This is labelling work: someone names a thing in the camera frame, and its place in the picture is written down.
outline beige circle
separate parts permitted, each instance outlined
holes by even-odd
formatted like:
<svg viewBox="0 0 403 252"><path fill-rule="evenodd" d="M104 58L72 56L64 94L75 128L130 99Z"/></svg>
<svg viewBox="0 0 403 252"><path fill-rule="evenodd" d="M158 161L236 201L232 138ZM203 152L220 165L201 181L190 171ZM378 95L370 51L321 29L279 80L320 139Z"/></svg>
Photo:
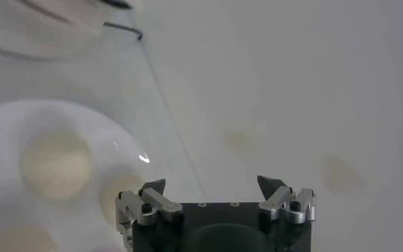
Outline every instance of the beige circle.
<svg viewBox="0 0 403 252"><path fill-rule="evenodd" d="M80 193L92 176L92 152L87 142L71 131L39 135L27 147L22 173L27 185L52 201Z"/></svg>
<svg viewBox="0 0 403 252"><path fill-rule="evenodd" d="M137 192L144 181L137 175L123 175L112 179L107 183L101 195L101 207L107 221L116 226L116 205L115 199L119 192Z"/></svg>
<svg viewBox="0 0 403 252"><path fill-rule="evenodd" d="M56 252L56 243L48 233L29 225L0 230L0 252Z"/></svg>

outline cable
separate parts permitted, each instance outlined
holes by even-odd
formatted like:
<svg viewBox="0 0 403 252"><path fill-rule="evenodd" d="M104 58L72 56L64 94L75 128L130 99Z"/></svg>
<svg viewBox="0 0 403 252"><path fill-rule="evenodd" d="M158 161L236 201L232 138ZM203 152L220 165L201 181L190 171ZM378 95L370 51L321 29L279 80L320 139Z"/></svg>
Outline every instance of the cable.
<svg viewBox="0 0 403 252"><path fill-rule="evenodd" d="M101 2L123 10L133 9L133 6L129 5L125 0L101 0Z"/></svg>

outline black screw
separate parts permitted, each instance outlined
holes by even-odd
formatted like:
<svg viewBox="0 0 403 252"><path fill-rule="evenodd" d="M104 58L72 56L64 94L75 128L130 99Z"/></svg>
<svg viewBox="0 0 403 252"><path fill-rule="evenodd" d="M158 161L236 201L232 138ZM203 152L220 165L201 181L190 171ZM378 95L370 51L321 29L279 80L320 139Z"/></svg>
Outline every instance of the black screw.
<svg viewBox="0 0 403 252"><path fill-rule="evenodd" d="M142 205L142 213L149 214L153 211L153 206L150 203L145 203Z"/></svg>
<svg viewBox="0 0 403 252"><path fill-rule="evenodd" d="M289 202L289 208L291 211L299 212L302 209L302 204L298 201Z"/></svg>

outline white plate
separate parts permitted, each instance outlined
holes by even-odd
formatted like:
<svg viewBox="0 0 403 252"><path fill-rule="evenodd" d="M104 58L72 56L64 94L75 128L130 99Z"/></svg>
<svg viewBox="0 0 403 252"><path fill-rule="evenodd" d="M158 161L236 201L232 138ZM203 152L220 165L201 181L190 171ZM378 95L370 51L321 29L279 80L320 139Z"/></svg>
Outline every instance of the white plate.
<svg viewBox="0 0 403 252"><path fill-rule="evenodd" d="M60 127L80 134L90 145L96 172L86 190L72 203L43 201L22 183L19 156L29 140ZM65 101L30 100L0 105L0 228L32 223L46 229L60 252L122 249L122 237L104 219L99 204L103 184L115 173L146 179L148 156L137 141L112 120Z"/></svg>

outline black wire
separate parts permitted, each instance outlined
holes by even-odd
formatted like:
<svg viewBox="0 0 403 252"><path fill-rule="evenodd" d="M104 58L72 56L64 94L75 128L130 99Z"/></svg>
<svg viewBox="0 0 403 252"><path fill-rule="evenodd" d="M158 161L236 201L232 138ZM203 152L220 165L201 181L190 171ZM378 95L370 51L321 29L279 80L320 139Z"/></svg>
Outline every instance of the black wire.
<svg viewBox="0 0 403 252"><path fill-rule="evenodd" d="M111 5L115 8L123 9L123 10L131 10L133 6L129 5L124 0L101 0L101 2Z"/></svg>
<svg viewBox="0 0 403 252"><path fill-rule="evenodd" d="M143 32L141 32L140 30L138 30L136 28L128 27L128 26L125 26L125 25L119 25L119 24L111 23L111 22L105 22L104 26L113 27L113 28L116 28L116 29L123 29L123 30L128 31L128 32L133 32L133 33L138 35L138 40L142 40L142 38L144 37Z"/></svg>

